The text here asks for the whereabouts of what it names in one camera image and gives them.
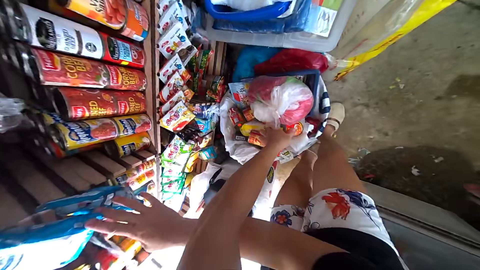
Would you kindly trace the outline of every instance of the hand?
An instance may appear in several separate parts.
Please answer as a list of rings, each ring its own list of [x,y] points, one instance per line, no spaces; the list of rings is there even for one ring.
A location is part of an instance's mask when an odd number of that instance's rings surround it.
[[[290,129],[288,132],[284,132],[281,129],[267,127],[262,131],[262,134],[267,140],[267,147],[275,147],[278,151],[282,151],[290,145],[290,140],[295,134],[295,130]]]
[[[135,239],[142,242],[145,250],[149,252],[184,245],[189,236],[188,219],[184,219],[149,193],[142,192],[140,195],[152,206],[147,207],[139,201],[124,197],[114,197],[115,203],[139,213],[101,207],[97,212],[103,214],[107,220],[89,220],[85,223],[85,228]]]

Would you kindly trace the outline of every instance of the shorts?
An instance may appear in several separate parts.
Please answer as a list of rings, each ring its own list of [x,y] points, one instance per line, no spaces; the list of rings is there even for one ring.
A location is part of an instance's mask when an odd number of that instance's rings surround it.
[[[270,221],[301,232],[321,228],[361,231],[383,240],[398,255],[372,198],[358,191],[322,190],[310,198],[307,209],[294,205],[272,208]]]

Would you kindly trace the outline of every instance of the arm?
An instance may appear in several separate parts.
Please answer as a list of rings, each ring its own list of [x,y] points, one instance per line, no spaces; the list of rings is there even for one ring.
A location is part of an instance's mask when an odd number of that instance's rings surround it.
[[[140,214],[102,208],[108,219],[125,223],[91,220],[86,224],[101,233],[114,233],[136,239],[148,251],[186,245],[199,220],[184,219],[149,194],[142,194],[152,207],[125,198],[114,201]],[[246,218],[240,228],[240,254],[273,269],[311,269],[321,256],[342,249],[315,239],[299,231],[253,218]]]
[[[238,169],[202,213],[178,269],[239,269],[239,230],[290,134],[267,131],[267,145]]]

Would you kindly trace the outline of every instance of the orange flower print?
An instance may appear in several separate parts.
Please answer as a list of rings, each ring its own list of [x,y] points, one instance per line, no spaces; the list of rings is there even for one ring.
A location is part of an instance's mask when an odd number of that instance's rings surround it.
[[[337,192],[330,192],[328,196],[322,196],[322,200],[327,203],[328,208],[332,212],[333,219],[340,217],[343,220],[347,219],[350,213],[350,204],[343,196]]]

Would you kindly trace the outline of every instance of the forearm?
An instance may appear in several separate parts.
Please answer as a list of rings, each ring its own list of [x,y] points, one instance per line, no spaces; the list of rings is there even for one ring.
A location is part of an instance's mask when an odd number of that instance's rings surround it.
[[[198,220],[184,219],[175,245],[186,245],[197,225]],[[319,257],[344,251],[299,231],[254,218],[246,218],[241,225],[239,246],[242,258],[279,270],[308,270]]]

